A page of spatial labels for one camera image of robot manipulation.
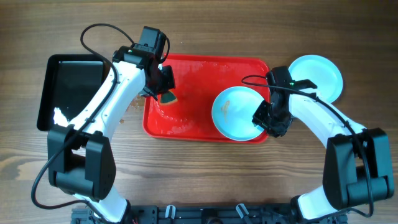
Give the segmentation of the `green and orange sponge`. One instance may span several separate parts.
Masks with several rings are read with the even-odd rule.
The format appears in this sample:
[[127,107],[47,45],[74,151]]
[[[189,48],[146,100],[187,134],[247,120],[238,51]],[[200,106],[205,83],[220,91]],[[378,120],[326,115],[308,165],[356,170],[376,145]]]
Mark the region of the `green and orange sponge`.
[[160,104],[161,105],[169,105],[169,104],[172,104],[175,102],[177,102],[177,97],[171,90],[161,94],[161,96],[160,96]]

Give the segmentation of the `light blue plate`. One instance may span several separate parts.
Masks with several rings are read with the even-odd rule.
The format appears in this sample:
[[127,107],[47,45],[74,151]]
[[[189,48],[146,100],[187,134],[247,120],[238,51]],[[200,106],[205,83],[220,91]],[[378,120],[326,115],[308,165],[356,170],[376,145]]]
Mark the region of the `light blue plate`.
[[289,66],[293,80],[309,79],[317,86],[325,101],[333,103],[343,91],[343,77],[338,67],[320,55],[304,55]]
[[252,121],[263,101],[264,97],[252,88],[233,86],[215,98],[211,118],[216,129],[228,139],[250,141],[264,133],[264,128]]

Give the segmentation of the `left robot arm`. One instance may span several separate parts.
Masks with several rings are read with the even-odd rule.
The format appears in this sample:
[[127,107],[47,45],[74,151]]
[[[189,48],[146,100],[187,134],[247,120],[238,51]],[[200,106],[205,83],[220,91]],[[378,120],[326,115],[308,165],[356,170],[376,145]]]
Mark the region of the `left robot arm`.
[[[107,78],[86,107],[66,125],[56,124],[47,135],[48,161],[32,186],[35,206],[46,210],[84,203],[103,223],[132,223],[131,206],[114,186],[116,164],[110,141],[131,101],[152,97],[175,88],[171,66],[163,66],[169,54],[169,38],[145,26],[138,42],[122,46],[113,58]],[[75,200],[42,205],[36,190],[44,174],[49,184]]]

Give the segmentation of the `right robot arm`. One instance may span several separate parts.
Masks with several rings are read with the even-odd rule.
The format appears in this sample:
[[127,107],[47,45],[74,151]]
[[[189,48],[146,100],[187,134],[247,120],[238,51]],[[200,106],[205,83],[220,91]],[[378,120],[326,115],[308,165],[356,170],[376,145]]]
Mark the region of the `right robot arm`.
[[[367,129],[321,98],[316,84],[294,80],[286,66],[265,75],[271,94],[252,122],[275,138],[284,136],[294,118],[301,120],[326,148],[323,180],[315,190],[290,201],[290,223],[313,223],[352,211],[367,218],[374,203],[394,195],[391,150],[387,134]],[[368,213],[356,206],[367,204]]]

